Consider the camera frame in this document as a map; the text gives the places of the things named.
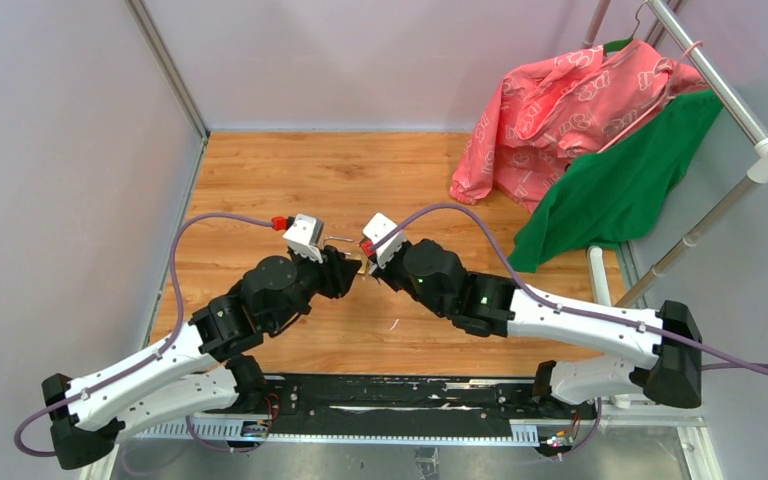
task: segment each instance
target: gray wall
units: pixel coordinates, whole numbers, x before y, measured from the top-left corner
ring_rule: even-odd
[[[686,4],[681,17],[689,33],[705,41],[712,61],[768,126],[768,8],[749,0]],[[672,39],[665,39],[668,44]],[[657,228],[634,243],[643,263],[657,260],[756,158],[731,117],[722,114]],[[768,362],[768,185],[704,238],[658,283],[653,296],[690,305],[707,343]],[[726,478],[768,478],[768,378],[708,373],[704,401]]]
[[[124,2],[0,1],[0,478],[76,476],[13,429],[143,341],[198,148]]]
[[[596,4],[146,3],[208,125],[265,130],[472,129],[505,73],[580,47]],[[615,0],[599,38],[627,37],[639,4]]]

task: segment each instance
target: green garment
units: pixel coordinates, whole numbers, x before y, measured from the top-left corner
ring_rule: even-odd
[[[568,250],[646,235],[721,108],[710,91],[679,95],[628,138],[576,158],[514,237],[511,265],[534,272]]]

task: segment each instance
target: wooden table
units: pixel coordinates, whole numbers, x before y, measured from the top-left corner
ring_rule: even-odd
[[[466,139],[455,133],[214,133],[189,214],[224,211],[268,220],[307,213],[325,221],[324,235],[359,239],[375,212],[399,222],[423,206],[452,201],[447,188]],[[525,209],[498,192],[473,209],[506,251],[528,220]],[[505,274],[478,227],[459,212],[434,212],[406,233],[413,242],[434,239],[467,269]],[[226,293],[262,258],[285,252],[280,233],[271,229],[224,219],[194,225],[178,250],[185,318]],[[624,287],[616,256],[607,252],[605,263],[618,298]],[[524,278],[550,292],[592,299],[583,251],[560,255]],[[315,297],[312,308],[279,338],[249,352],[264,371],[532,375],[544,360],[595,355],[541,338],[467,335],[369,277],[357,278],[341,300]],[[152,341],[174,323],[167,285]]]

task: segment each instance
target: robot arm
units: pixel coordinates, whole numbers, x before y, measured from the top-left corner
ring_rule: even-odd
[[[414,245],[403,232],[372,251],[371,246],[395,228],[395,223],[378,213],[363,229],[361,247],[374,262],[370,274],[393,290],[406,291],[438,317],[448,318],[472,335],[544,337],[606,354],[575,363],[542,363],[532,392],[538,402],[551,400],[567,407],[594,397],[643,393],[679,408],[701,404],[701,353],[646,328],[671,330],[701,341],[684,305],[666,302],[660,311],[624,309],[537,289],[525,292],[510,278],[467,271],[455,253],[432,240]],[[548,308],[533,295],[559,307]],[[576,309],[625,317],[643,328],[570,313]]]
[[[319,246],[323,222],[298,215],[284,234],[289,258],[271,256],[247,272],[225,295],[193,313],[174,342],[166,337],[99,372],[79,378],[55,374],[42,383],[46,405],[75,394],[77,401],[50,413],[54,450],[64,469],[92,463],[135,433],[182,416],[234,406],[254,410],[266,381],[245,351],[275,337],[310,313],[316,294],[341,298],[351,288],[359,260],[333,246]],[[89,392],[149,357],[154,361]],[[224,367],[207,373],[217,363]]]

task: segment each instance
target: clothes rack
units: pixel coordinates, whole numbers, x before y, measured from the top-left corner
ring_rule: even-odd
[[[610,0],[600,0],[593,14],[593,19],[587,30],[584,40],[584,48],[593,46],[596,35],[610,6]],[[650,29],[646,40],[654,45],[666,31],[682,48],[687,49],[695,42],[687,33],[681,22],[676,17],[673,8],[677,8],[681,0],[666,2],[664,0],[645,0],[644,3],[655,15],[655,25]],[[707,81],[711,90],[719,97],[726,110],[735,119],[737,124],[752,141],[758,161],[747,170],[746,175],[737,183],[701,220],[688,231],[682,238],[656,262],[640,280],[635,283],[628,292],[617,302],[617,306],[631,306],[640,300],[652,287],[657,278],[666,275],[667,270],[683,256],[683,254],[696,246],[705,233],[713,227],[732,207],[742,198],[748,196],[760,185],[768,183],[768,130],[761,123],[752,109],[734,90],[729,82],[711,64],[701,47],[692,49],[688,55],[690,62],[696,67],[700,75]]]

